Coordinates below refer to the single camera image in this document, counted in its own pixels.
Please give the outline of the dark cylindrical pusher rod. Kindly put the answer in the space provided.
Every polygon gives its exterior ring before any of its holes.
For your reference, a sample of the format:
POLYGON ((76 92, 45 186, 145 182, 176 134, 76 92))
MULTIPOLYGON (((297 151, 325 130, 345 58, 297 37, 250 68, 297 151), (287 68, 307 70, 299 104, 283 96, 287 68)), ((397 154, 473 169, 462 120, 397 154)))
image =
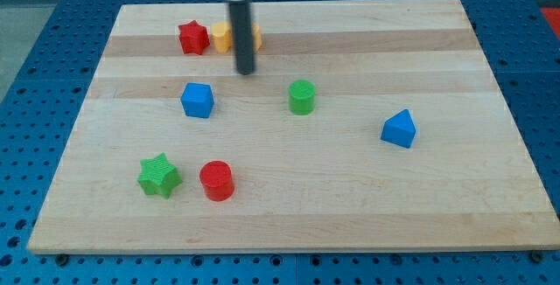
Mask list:
POLYGON ((250 0, 229 2, 228 14, 236 71, 242 75, 252 74, 256 69, 256 61, 250 0))

